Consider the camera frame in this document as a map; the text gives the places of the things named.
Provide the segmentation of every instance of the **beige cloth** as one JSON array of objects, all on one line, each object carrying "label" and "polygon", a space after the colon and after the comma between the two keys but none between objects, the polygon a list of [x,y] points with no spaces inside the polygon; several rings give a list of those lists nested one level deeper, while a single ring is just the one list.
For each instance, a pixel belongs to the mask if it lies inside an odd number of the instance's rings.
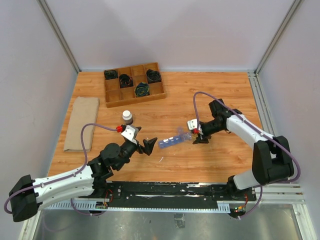
[{"label": "beige cloth", "polygon": [[[98,116],[98,97],[77,97],[73,103],[72,112],[64,140],[65,152],[82,152],[81,130],[85,124],[95,123]],[[95,126],[87,126],[83,132],[85,150],[90,151]]]}]

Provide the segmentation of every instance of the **wooden table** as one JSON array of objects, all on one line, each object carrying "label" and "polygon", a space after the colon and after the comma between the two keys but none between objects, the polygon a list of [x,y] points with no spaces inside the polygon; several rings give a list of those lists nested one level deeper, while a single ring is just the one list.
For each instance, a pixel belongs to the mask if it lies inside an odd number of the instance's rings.
[{"label": "wooden table", "polygon": [[[258,127],[261,127],[255,100],[245,72],[163,72],[162,78],[167,94],[165,99],[107,108],[102,72],[80,72],[65,116],[56,146],[49,176],[66,172],[83,164],[82,152],[64,152],[64,141],[72,106],[77,97],[99,97],[100,107],[97,123],[115,128],[123,124],[122,112],[129,110],[134,125],[142,130],[137,140],[158,137],[167,139],[177,134],[177,127],[187,130],[186,122],[195,118],[193,95],[197,91],[222,98],[224,103],[237,108]],[[212,99],[199,94],[196,99],[200,120],[213,119],[208,106]],[[123,143],[116,132],[96,127],[89,161],[109,143]],[[251,168],[252,150],[234,133],[219,132],[209,144],[184,142],[159,149],[155,145],[151,156],[135,153],[129,164],[119,172],[114,171],[113,181],[166,181],[166,182],[215,182],[224,183],[231,175]]]}]

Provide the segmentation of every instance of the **wooden tray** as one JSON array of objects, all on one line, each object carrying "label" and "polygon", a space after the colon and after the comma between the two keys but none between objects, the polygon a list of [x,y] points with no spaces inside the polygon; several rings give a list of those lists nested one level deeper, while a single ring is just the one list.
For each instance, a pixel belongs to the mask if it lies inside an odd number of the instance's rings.
[{"label": "wooden tray", "polygon": [[105,70],[116,70],[118,77],[121,74],[127,74],[132,77],[133,80],[133,86],[120,88],[119,78],[104,79],[105,103],[107,108],[165,99],[166,93],[162,78],[160,82],[149,83],[150,95],[136,97],[136,86],[141,82],[148,83],[146,72],[149,69],[160,72],[157,62]]}]

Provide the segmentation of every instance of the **white wall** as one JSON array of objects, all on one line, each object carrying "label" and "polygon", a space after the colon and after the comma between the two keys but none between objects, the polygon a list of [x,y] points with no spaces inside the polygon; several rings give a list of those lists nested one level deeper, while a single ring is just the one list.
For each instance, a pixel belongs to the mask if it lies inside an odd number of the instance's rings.
[{"label": "white wall", "polygon": [[47,0],[82,70],[253,70],[293,0]]},{"label": "white wall", "polygon": [[[1,1],[0,33],[3,205],[20,177],[47,174],[76,73],[37,1]],[[21,226],[0,211],[2,240],[18,239]]]},{"label": "white wall", "polygon": [[302,186],[320,238],[320,1],[297,11],[262,73],[277,133],[285,135],[301,165]]}]

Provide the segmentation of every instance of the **white bottle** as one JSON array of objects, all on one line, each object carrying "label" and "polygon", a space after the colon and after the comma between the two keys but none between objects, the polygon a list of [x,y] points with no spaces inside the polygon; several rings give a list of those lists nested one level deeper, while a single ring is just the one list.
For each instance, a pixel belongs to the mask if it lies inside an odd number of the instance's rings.
[{"label": "white bottle", "polygon": [[134,118],[133,118],[131,112],[128,110],[123,111],[122,118],[123,118],[126,125],[131,125],[134,123]]}]

